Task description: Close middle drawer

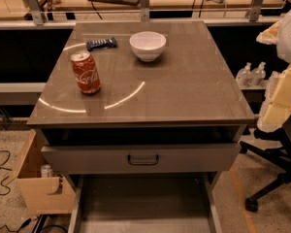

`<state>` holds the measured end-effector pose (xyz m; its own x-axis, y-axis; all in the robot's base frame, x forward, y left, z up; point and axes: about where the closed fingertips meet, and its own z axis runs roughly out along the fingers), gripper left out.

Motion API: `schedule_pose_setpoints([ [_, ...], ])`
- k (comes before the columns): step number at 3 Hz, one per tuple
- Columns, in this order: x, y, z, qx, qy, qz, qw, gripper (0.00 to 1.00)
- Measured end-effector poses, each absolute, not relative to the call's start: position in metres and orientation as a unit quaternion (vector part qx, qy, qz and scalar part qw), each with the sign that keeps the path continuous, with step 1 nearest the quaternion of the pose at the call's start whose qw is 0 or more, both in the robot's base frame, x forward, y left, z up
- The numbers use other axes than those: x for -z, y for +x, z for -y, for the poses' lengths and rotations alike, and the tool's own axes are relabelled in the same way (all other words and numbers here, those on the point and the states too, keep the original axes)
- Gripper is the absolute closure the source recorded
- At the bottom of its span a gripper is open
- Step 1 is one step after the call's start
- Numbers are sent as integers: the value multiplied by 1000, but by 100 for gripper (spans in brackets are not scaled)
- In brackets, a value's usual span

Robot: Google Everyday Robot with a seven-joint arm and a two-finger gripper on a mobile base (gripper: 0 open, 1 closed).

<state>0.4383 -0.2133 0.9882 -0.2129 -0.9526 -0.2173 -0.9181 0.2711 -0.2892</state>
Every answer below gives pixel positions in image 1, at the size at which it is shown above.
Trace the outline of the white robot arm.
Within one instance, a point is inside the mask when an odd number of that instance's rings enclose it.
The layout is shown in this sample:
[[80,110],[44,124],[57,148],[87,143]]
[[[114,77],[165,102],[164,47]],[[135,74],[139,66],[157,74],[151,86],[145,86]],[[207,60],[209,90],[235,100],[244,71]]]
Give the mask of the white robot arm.
[[261,32],[256,41],[276,45],[277,56],[288,67],[269,78],[257,127],[264,132],[274,132],[291,116],[291,10],[283,19]]

